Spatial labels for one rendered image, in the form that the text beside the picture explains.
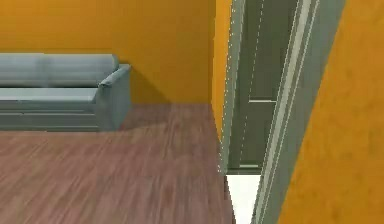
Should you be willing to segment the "grey-green room door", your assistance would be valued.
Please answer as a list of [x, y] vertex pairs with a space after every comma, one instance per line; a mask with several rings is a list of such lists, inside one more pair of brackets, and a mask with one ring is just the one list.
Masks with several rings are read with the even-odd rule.
[[261, 172], [298, 0], [246, 0], [229, 142], [230, 174]]

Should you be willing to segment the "grey-blue sofa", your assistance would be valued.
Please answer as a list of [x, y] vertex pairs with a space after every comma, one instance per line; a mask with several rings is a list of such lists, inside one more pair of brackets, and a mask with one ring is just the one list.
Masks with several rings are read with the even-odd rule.
[[113, 54], [0, 53], [0, 130], [116, 131], [130, 71]]

